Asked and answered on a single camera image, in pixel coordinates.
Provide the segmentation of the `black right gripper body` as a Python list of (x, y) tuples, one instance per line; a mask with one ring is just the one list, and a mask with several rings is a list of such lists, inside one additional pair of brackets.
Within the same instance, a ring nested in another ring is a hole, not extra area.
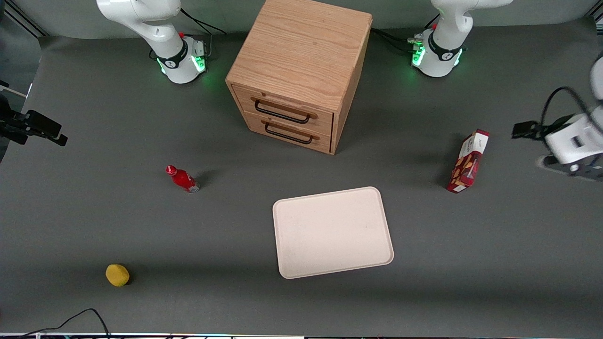
[(26, 135), (24, 131), (26, 113), (19, 113), (9, 106), (8, 99), (1, 94), (0, 95), (0, 132), (2, 137), (7, 138), (7, 132), (21, 133)]

